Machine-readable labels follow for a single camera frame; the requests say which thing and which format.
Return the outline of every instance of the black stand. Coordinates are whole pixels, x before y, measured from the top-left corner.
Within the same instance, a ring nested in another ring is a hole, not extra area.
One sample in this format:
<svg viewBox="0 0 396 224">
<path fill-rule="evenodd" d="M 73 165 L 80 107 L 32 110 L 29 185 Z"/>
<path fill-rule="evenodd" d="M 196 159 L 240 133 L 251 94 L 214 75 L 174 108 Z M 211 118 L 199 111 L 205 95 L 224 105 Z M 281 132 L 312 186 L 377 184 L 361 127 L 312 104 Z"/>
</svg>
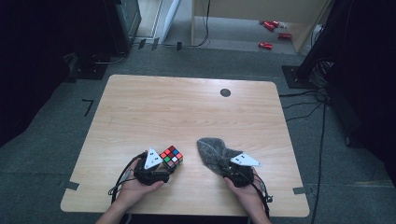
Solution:
<svg viewBox="0 0 396 224">
<path fill-rule="evenodd" d="M 94 63 L 92 61 L 78 58 L 68 80 L 74 82 L 76 79 L 102 80 L 107 69 L 106 63 Z"/>
<path fill-rule="evenodd" d="M 310 82 L 309 77 L 298 78 L 298 66 L 282 65 L 283 75 L 290 89 L 317 89 L 318 87 Z"/>
</svg>

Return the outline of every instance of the cord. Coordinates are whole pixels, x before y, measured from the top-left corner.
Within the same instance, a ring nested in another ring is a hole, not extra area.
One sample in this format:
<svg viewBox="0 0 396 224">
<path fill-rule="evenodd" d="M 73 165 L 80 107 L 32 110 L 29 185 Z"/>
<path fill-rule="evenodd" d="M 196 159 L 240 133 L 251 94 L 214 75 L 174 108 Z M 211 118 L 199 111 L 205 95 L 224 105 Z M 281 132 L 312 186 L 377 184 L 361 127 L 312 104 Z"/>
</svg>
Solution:
<svg viewBox="0 0 396 224">
<path fill-rule="evenodd" d="M 204 27 L 205 27 L 205 30 L 206 30 L 206 34 L 205 34 L 204 40 L 199 45 L 188 45 L 188 46 L 183 46 L 183 48 L 198 48 L 198 47 L 201 47 L 204 43 L 206 43 L 207 40 L 209 40 L 209 27 L 208 27 L 209 11 L 210 11 L 210 0 L 207 2 L 206 18 L 204 16 L 202 17 L 202 20 L 203 20 L 203 23 L 204 23 Z M 132 47 L 136 46 L 136 45 L 139 45 L 139 44 L 140 44 L 140 42 L 139 43 L 133 43 Z M 166 46 L 166 47 L 175 47 L 176 46 L 176 45 L 171 45 L 171 44 L 158 44 L 158 45 Z"/>
<path fill-rule="evenodd" d="M 279 94 L 279 97 L 294 97 L 294 96 L 300 96 L 300 95 L 306 95 L 307 93 L 311 93 L 311 92 L 316 92 L 321 94 L 322 96 L 326 96 L 325 94 L 323 94 L 322 92 L 320 92 L 320 90 L 322 90 L 323 88 L 317 88 L 314 91 L 303 91 L 303 92 L 299 92 L 299 93 L 291 93 L 291 94 Z"/>
<path fill-rule="evenodd" d="M 317 189 L 317 197 L 315 199 L 314 210 L 312 212 L 311 224 L 315 223 L 315 218 L 316 218 L 317 209 L 318 209 L 318 200 L 319 200 L 320 184 L 321 184 L 323 138 L 324 138 L 325 123 L 326 123 L 325 122 L 325 120 L 326 120 L 326 105 L 327 105 L 327 100 L 325 100 L 325 102 L 323 104 L 322 132 L 321 132 L 321 136 L 320 136 L 319 162 L 318 162 L 318 189 Z"/>
<path fill-rule="evenodd" d="M 295 105 L 314 105 L 314 104 L 316 104 L 317 102 L 302 102 L 302 103 L 296 103 L 296 104 L 292 104 L 292 105 L 288 105 L 288 106 L 282 106 L 282 109 L 287 109 L 287 108 L 290 108 L 290 107 L 292 107 L 292 106 L 295 106 Z"/>
<path fill-rule="evenodd" d="M 317 42 L 318 37 L 319 37 L 320 34 L 322 33 L 323 28 L 324 28 L 323 25 L 321 25 L 320 30 L 315 34 L 315 43 Z M 311 33 L 311 48 L 312 48 L 312 46 L 314 45 L 314 43 L 312 43 L 312 38 L 313 38 L 313 37 L 314 37 L 314 32 Z"/>
<path fill-rule="evenodd" d="M 249 184 L 250 184 L 251 186 L 253 186 L 253 188 L 256 190 L 257 194 L 259 194 L 260 199 L 262 200 L 262 204 L 264 205 L 265 214 L 267 215 L 268 218 L 270 218 L 270 208 L 268 207 L 268 204 L 267 204 L 268 198 L 269 198 L 268 193 L 267 193 L 267 189 L 265 188 L 265 191 L 264 191 L 265 197 L 264 197 L 264 196 L 262 195 L 262 191 L 259 190 L 259 189 L 256 187 L 256 185 L 254 184 L 254 182 L 250 181 L 250 179 L 249 179 L 247 176 L 245 176 L 244 174 L 242 174 L 240 171 L 238 171 L 238 170 L 234 170 L 234 171 L 237 172 L 238 174 L 240 174 L 242 177 L 244 177 L 244 178 L 249 182 Z"/>
<path fill-rule="evenodd" d="M 125 168 L 123 169 L 122 173 L 120 174 L 119 179 L 117 180 L 116 185 L 108 191 L 108 195 L 111 195 L 111 196 L 112 196 L 112 197 L 111 197 L 111 203 L 114 203 L 114 201 L 116 201 L 117 192 L 119 192 L 118 187 L 120 186 L 120 184 L 122 184 L 123 182 L 125 182 L 125 181 L 121 181 L 122 177 L 125 175 L 125 172 L 128 170 L 128 168 L 131 166 L 131 164 L 132 164 L 135 160 L 137 160 L 138 158 L 142 158 L 145 154 L 146 154 L 146 152 L 143 152 L 143 153 L 141 153 L 140 155 L 137 155 L 137 156 L 133 157 L 133 158 L 131 159 L 131 161 L 128 162 L 128 164 L 125 166 Z"/>
<path fill-rule="evenodd" d="M 345 28 L 345 32 L 344 32 L 343 48 L 346 45 L 346 41 L 347 41 L 347 27 L 349 25 L 350 12 L 352 11 L 352 7 L 353 7 L 353 3 L 354 2 L 355 2 L 355 0 L 352 0 L 352 2 L 350 3 L 349 11 L 348 11 L 347 16 L 346 16 L 346 28 Z"/>
<path fill-rule="evenodd" d="M 100 62 L 94 62 L 94 63 L 98 63 L 98 64 L 113 64 L 113 63 L 119 63 L 120 61 L 122 61 L 122 59 L 125 58 L 126 52 L 122 52 L 122 57 L 118 60 L 116 60 L 115 62 L 108 62 L 108 63 L 100 63 Z"/>
<path fill-rule="evenodd" d="M 303 119 L 303 118 L 309 118 L 314 112 L 315 110 L 318 109 L 318 107 L 320 107 L 323 103 L 318 104 L 312 111 L 311 113 L 309 113 L 308 115 L 304 115 L 304 116 L 300 116 L 300 117 L 295 117 L 295 118 L 291 118 L 291 119 L 286 119 L 286 121 L 290 121 L 292 119 Z"/>
</svg>

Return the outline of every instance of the table top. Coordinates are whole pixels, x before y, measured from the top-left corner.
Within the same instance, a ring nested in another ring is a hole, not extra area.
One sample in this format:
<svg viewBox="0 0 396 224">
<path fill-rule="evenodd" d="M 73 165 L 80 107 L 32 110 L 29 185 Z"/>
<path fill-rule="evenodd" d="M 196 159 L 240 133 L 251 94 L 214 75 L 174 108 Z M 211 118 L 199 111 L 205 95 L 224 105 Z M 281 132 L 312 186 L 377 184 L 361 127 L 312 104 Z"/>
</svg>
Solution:
<svg viewBox="0 0 396 224">
<path fill-rule="evenodd" d="M 227 89 L 231 95 L 220 94 Z M 100 212 L 125 165 L 144 150 L 175 146 L 183 163 L 168 183 L 130 212 L 196 216 L 246 216 L 221 176 L 206 168 L 196 142 L 217 137 L 226 147 L 259 161 L 273 217 L 306 217 L 305 194 L 276 85 L 186 77 L 113 75 L 88 131 L 61 207 L 67 212 Z"/>
</svg>

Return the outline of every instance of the human hand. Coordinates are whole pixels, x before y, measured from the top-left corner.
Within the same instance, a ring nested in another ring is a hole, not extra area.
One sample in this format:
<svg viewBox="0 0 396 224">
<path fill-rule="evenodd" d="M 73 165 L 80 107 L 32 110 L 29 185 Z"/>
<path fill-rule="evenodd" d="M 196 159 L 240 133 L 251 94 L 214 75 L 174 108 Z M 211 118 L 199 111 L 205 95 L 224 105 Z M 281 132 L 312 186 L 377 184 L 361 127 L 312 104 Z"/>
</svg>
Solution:
<svg viewBox="0 0 396 224">
<path fill-rule="evenodd" d="M 120 194 L 116 201 L 110 205 L 107 211 L 96 221 L 96 224 L 117 224 L 120 223 L 122 216 L 137 202 L 139 202 L 143 196 L 160 188 L 164 183 L 158 181 L 147 186 L 141 184 L 137 179 L 134 179 L 134 168 L 141 159 L 135 160 L 128 168 L 131 172 L 127 176 L 126 182 L 121 184 Z"/>
<path fill-rule="evenodd" d="M 256 170 L 253 167 L 251 169 L 253 169 L 253 174 L 255 176 L 253 184 L 257 189 L 262 189 Z M 245 208 L 250 218 L 253 220 L 253 223 L 271 223 L 267 215 L 265 215 L 262 199 L 253 186 L 247 185 L 242 188 L 237 188 L 233 185 L 233 181 L 228 177 L 224 177 L 224 181 L 227 184 L 227 187 L 235 194 L 238 201 Z"/>
<path fill-rule="evenodd" d="M 134 168 L 140 160 L 140 158 L 135 160 L 128 168 L 128 170 L 131 170 L 131 172 L 129 173 L 129 176 L 126 178 L 126 180 L 132 180 L 121 184 L 120 193 L 116 199 L 116 202 L 124 206 L 127 210 L 139 202 L 145 194 L 155 191 L 164 184 L 163 181 L 158 181 L 150 186 L 147 186 L 141 184 L 137 179 L 134 179 Z"/>
</svg>

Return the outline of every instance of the red object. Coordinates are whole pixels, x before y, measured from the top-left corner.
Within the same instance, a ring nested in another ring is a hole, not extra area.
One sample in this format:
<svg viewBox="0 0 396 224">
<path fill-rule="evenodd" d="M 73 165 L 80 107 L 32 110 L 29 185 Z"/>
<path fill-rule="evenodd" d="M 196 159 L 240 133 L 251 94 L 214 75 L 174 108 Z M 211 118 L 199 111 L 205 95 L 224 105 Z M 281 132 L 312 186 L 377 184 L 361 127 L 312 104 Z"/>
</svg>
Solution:
<svg viewBox="0 0 396 224">
<path fill-rule="evenodd" d="M 270 21 L 271 24 L 275 26 L 275 28 L 279 27 L 279 22 L 278 21 Z"/>
<path fill-rule="evenodd" d="M 259 48 L 261 48 L 261 49 L 272 49 L 272 44 L 262 41 L 259 44 Z"/>
<path fill-rule="evenodd" d="M 291 39 L 291 34 L 288 33 L 279 33 L 277 38 L 282 38 L 282 39 Z"/>
<path fill-rule="evenodd" d="M 263 26 L 265 28 L 267 28 L 269 31 L 274 31 L 275 30 L 275 26 L 270 21 L 265 21 L 263 23 Z"/>
</svg>

